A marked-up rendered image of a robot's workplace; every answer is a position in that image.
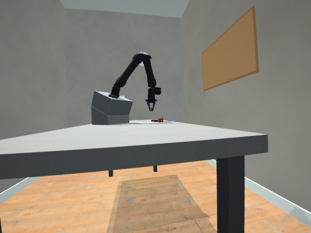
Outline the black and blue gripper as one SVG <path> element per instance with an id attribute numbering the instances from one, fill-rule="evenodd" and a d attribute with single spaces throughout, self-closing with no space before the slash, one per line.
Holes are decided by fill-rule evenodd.
<path id="1" fill-rule="evenodd" d="M 155 101 L 156 101 L 156 99 L 154 99 L 154 94 L 149 94 L 148 95 L 148 100 L 145 100 L 146 102 L 147 102 L 147 104 L 148 104 L 148 107 L 149 107 L 149 109 L 150 109 L 150 103 L 153 103 L 153 109 L 154 109 L 154 106 L 155 106 Z"/>

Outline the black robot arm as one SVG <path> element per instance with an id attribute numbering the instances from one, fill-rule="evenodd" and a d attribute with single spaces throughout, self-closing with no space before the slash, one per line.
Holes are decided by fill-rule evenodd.
<path id="1" fill-rule="evenodd" d="M 143 62 L 145 71 L 147 74 L 148 87 L 150 87 L 148 89 L 148 94 L 150 95 L 154 94 L 154 99 L 155 99 L 155 95 L 161 94 L 161 88 L 155 87 L 156 80 L 153 75 L 153 71 L 151 67 L 151 60 L 150 60 L 151 56 L 143 54 L 143 53 L 139 53 L 139 54 L 134 55 L 132 59 L 133 60 L 131 61 L 129 66 L 126 68 L 126 70 L 123 72 L 123 74 L 121 74 L 121 76 L 117 78 L 116 83 L 113 85 L 114 87 L 112 87 L 112 91 L 108 96 L 117 99 L 120 96 L 119 95 L 120 88 L 124 87 L 124 85 L 126 84 L 126 81 L 128 80 L 129 76 L 132 74 L 132 72 L 135 70 L 135 68 L 141 62 Z"/>

